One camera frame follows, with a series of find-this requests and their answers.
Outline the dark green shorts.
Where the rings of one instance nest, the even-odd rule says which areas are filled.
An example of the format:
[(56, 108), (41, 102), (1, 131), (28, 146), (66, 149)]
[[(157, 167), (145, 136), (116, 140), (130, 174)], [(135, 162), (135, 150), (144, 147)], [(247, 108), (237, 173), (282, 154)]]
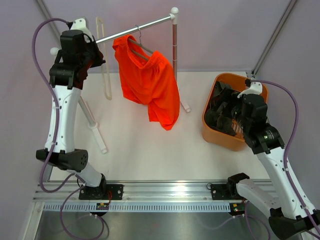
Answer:
[(240, 93), (229, 84), (217, 81), (204, 113), (204, 122), (211, 129), (229, 136), (236, 136), (233, 121), (241, 111)]

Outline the white plastic hanger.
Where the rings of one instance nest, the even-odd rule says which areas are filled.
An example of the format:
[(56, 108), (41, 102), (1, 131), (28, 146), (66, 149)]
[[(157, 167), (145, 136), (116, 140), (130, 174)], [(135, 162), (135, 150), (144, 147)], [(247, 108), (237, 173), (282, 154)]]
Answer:
[[(104, 21), (100, 17), (96, 17), (95, 19), (96, 23), (96, 33), (97, 37), (104, 38), (105, 35), (105, 27), (104, 27)], [(112, 100), (112, 87), (111, 87), (111, 77), (110, 77), (110, 69), (109, 69), (109, 59), (108, 59), (108, 53), (107, 53), (107, 47), (105, 43), (102, 43), (99, 46), (99, 49), (101, 50), (105, 63), (102, 64), (100, 67), (101, 69), (101, 78), (102, 78), (102, 89), (104, 96), (107, 100)]]

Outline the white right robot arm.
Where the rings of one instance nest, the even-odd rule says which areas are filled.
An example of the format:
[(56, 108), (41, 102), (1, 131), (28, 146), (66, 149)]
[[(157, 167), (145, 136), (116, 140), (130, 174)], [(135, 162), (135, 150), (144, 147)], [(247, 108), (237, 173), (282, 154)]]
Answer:
[(320, 224), (320, 212), (294, 176), (280, 133), (267, 122), (268, 106), (264, 98), (229, 89), (213, 102), (222, 116), (241, 127), (245, 143), (264, 166), (278, 199), (256, 186), (244, 173), (228, 178), (228, 196), (251, 202), (267, 217), (273, 233), (281, 240), (316, 228)]

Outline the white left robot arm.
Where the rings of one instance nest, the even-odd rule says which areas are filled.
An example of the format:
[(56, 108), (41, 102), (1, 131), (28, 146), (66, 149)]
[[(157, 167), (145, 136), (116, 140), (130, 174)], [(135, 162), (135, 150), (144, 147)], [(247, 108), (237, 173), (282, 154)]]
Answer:
[(77, 149), (74, 129), (77, 105), (88, 69), (105, 63), (94, 38), (78, 29), (64, 31), (60, 36), (61, 49), (49, 70), (49, 90), (52, 112), (47, 141), (36, 151), (36, 159), (83, 181), (79, 199), (100, 200), (108, 196), (105, 176), (88, 162), (85, 149)]

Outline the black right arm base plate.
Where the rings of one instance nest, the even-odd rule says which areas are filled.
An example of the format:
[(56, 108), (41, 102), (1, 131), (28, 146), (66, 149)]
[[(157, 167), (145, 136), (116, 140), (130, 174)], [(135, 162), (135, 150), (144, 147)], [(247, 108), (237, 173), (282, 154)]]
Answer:
[(235, 186), (230, 183), (210, 185), (210, 193), (213, 200), (237, 200), (239, 197)]

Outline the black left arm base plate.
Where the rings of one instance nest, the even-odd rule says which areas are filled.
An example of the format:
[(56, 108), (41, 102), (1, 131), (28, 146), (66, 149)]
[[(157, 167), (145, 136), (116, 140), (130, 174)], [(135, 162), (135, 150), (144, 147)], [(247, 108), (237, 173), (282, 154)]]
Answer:
[(123, 199), (123, 184), (104, 184), (97, 187), (85, 186), (80, 190), (78, 198), (80, 200), (122, 200)]

